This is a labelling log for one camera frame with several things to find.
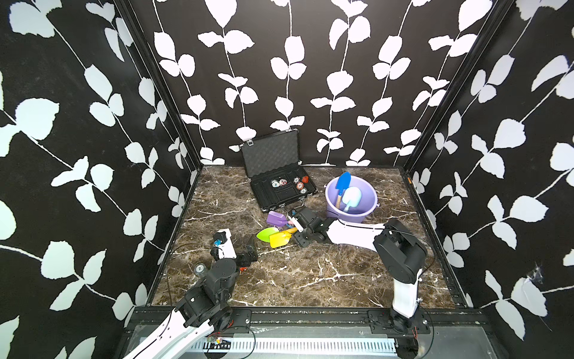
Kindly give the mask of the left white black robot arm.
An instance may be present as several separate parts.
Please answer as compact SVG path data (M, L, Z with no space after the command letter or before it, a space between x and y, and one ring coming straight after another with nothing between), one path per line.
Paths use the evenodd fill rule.
M166 319L126 358L180 358L200 339L230 327L233 295L242 268L258 260L253 244L235 258L219 258L167 315Z

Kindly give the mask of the blue toy shovel tan handle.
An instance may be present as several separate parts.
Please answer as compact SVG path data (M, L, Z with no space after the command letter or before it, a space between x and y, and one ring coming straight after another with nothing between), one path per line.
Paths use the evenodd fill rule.
M336 190L338 191L337 198L336 198L336 208L340 208L340 204L342 203L342 197L345 191L348 189L351 182L351 174L346 171L344 172L336 183Z

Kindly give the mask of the purple plastic bucket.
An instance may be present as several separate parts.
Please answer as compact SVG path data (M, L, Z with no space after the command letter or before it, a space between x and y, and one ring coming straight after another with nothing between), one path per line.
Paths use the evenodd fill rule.
M349 187L338 202L339 190L336 188L338 180L337 177L332 179L325 189L327 217L363 223L366 217L379 207L375 188L366 180L351 175Z

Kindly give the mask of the open black foam case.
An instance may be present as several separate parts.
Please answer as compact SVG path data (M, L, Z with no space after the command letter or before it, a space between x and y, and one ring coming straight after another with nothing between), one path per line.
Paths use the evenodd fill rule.
M317 193L299 157L299 131L285 130L240 146L245 172L262 212L302 201Z

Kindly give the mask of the black front mounting rail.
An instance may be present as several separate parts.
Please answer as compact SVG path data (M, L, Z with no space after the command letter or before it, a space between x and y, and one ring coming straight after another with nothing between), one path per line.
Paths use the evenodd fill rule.
M263 326L366 327L371 334L412 337L432 328L488 325L481 311L469 308L420 308L407 326L393 320L387 308L233 307L222 328L243 334L247 327Z

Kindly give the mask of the light blue toy shovel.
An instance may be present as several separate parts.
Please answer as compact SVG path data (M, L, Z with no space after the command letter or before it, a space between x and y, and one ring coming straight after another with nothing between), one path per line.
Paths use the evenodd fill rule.
M362 191L358 187L348 187L342 197L342 203L344 204L342 210L348 212L351 208L357 207L362 197Z

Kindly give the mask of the white perforated strip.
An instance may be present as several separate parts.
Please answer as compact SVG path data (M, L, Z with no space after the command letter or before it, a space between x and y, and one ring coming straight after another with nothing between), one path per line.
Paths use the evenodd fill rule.
M225 337L219 343L206 339L187 349L188 353L293 354L293 355L365 355L396 356L397 346L391 338L286 338Z

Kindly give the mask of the small clear glass jar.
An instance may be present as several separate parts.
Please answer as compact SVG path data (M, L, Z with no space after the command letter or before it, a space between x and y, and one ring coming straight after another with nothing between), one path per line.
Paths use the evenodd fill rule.
M199 278L205 278L209 269L204 263L199 263L194 267L194 274Z

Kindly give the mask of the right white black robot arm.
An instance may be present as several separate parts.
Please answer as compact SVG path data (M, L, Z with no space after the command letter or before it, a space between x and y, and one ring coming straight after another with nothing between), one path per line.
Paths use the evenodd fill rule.
M428 255L426 247L396 218L385 224L360 224L340 218L321 218L306 206L288 216L301 246L309 242L352 245L378 253L393 277L394 322L408 323L419 307L418 283Z

